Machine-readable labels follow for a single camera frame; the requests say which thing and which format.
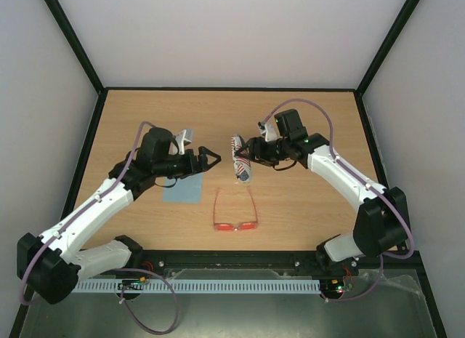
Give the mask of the red sunglasses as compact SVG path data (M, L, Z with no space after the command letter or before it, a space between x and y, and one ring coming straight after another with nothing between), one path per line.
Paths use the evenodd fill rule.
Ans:
M212 208L215 231L238 232L255 230L259 213L250 187L218 189Z

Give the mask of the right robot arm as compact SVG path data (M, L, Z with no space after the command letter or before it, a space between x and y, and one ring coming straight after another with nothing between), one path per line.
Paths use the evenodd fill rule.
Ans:
M276 128L260 123L260 136L243 141L234 136L232 157L237 165L254 162L273 169L285 160L301 164L322 177L355 210L352 232L322 242L316 248L318 268L334 273L353 257L378 257L411 240L406 196L399 188L388 189L356 170L319 133L308 134L297 110L275 115Z

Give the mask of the electronics board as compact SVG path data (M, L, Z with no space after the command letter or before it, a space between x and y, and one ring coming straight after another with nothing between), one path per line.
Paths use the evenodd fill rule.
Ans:
M345 292L352 291L354 286L354 278L346 275L343 278L321 281L320 291L327 297L340 297Z
M150 276L142 276L140 278L125 278L116 283L116 289L121 291L124 288L133 291L142 291L150 283Z

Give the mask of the right electronics board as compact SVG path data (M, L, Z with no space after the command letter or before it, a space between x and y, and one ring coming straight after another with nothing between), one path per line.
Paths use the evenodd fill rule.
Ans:
M327 297L340 297L345 292L352 291L354 286L354 278L346 275L343 278L321 281L320 291Z

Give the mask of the black front mounting rail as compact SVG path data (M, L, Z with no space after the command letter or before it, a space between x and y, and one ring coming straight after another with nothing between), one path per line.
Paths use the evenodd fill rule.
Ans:
M274 270L281 275L311 276L313 278L341 278L350 272L357 275L362 269L377 269L380 259L361 257L329 265L319 260L315 251L297 252L213 252L213 251L135 251L128 259L109 256L104 261L78 254L67 261L74 269L88 270L91 265L102 265L102 272L119 268L134 271L137 268L151 270L167 276L174 271L186 269L217 270Z

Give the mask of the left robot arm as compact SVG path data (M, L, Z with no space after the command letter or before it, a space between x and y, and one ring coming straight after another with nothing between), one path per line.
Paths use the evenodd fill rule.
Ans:
M174 182L207 172L222 158L200 146L187 148L191 129L178 135L151 126L138 132L126 158L117 163L101 186L66 218L39 236L26 233L17 243L17 276L49 304L65 299L80 281L109 270L133 272L143 248L128 236L92 249L83 245L115 214L135 202L159 177Z

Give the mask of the american flag glasses case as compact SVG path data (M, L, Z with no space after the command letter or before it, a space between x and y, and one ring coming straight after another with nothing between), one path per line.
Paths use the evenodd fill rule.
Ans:
M236 152L245 144L239 134L234 134L230 139L232 162L235 176L239 182L250 183L251 181L251 162L243 157L236 156Z

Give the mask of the blue cleaning cloth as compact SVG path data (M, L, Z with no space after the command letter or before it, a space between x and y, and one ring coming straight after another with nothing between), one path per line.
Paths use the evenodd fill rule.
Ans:
M202 198L203 174L178 180L172 188L163 189L165 203L199 204Z

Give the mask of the left electronics board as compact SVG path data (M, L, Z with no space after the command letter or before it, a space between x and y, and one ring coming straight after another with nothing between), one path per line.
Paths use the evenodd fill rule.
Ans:
M133 291L142 291L150 283L150 276L142 276L140 278L125 278L116 283L116 289L121 291L124 288Z

